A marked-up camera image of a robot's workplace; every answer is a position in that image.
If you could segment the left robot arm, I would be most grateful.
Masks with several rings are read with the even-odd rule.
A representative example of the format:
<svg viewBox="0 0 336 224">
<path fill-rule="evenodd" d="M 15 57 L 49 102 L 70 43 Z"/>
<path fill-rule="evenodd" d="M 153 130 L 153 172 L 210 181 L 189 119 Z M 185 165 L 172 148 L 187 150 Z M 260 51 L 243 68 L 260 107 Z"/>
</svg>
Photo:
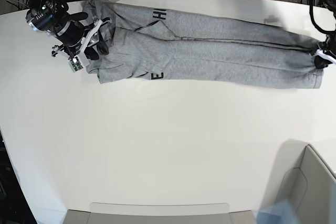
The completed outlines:
<svg viewBox="0 0 336 224">
<path fill-rule="evenodd" d="M 316 23 L 313 13 L 315 1 L 318 1 L 335 15 L 335 0 L 309 0 L 310 20 L 317 31 L 326 35 L 325 41 L 318 43 L 313 53 L 315 67 L 317 69 L 324 69 L 330 64 L 335 64 L 335 29 L 325 30 Z"/>
</svg>

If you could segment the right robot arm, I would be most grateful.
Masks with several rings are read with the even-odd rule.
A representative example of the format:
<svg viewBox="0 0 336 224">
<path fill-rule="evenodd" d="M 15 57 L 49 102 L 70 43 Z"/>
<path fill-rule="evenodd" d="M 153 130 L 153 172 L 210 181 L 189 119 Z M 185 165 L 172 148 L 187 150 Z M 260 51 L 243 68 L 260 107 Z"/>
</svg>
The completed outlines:
<svg viewBox="0 0 336 224">
<path fill-rule="evenodd" d="M 98 60 L 100 54 L 109 52 L 101 31 L 97 30 L 85 45 L 83 40 L 96 28 L 96 21 L 83 24 L 89 19 L 86 12 L 69 13 L 67 0 L 28 0 L 29 10 L 26 21 L 37 32 L 53 36 L 60 45 L 52 48 L 51 55 L 64 55 L 68 60 L 76 60 L 83 51 L 88 60 Z"/>
</svg>

